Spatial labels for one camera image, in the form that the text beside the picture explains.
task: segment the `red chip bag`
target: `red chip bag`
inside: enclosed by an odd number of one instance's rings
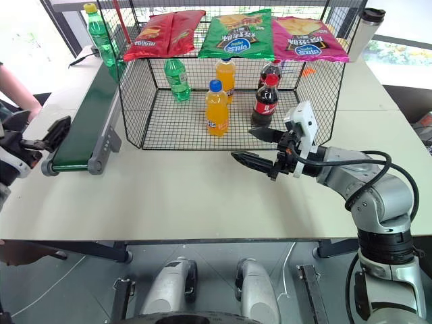
[[[194,31],[204,15],[204,10],[177,11],[174,14],[168,57],[183,55],[195,49]]]
[[[129,62],[141,57],[166,57],[173,17],[173,12],[152,16],[124,55],[124,60]]]

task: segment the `black cable on floor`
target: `black cable on floor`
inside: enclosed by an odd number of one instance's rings
[[[346,280],[345,280],[345,308],[346,308],[346,314],[348,316],[348,320],[350,321],[350,324],[355,324],[351,312],[350,287],[351,287],[352,273],[354,271],[354,267],[356,266],[357,261],[358,261],[358,254],[356,253],[356,255],[354,255],[354,258],[352,258],[350,267],[348,268],[348,272],[346,274]]]

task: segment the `table leg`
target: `table leg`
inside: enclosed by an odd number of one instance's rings
[[[70,252],[82,253],[92,257],[109,259],[121,263],[130,263],[132,253],[126,250],[126,244],[115,243],[115,247],[106,246],[96,242],[87,241],[32,241],[35,244],[41,244],[66,250]]]
[[[356,238],[347,238],[336,243],[331,243],[331,240],[319,240],[318,244],[319,246],[313,250],[313,255],[316,258],[329,258],[358,250]]]

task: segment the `conveyor belt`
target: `conveyor belt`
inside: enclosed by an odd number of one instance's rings
[[[85,96],[66,139],[56,152],[52,170],[85,171],[110,112],[117,84],[101,65]]]

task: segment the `red bottle label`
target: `red bottle label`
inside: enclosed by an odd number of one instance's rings
[[[275,112],[277,103],[272,103],[270,105],[266,105],[265,103],[260,103],[256,101],[255,111],[260,113],[261,115],[271,115]]]

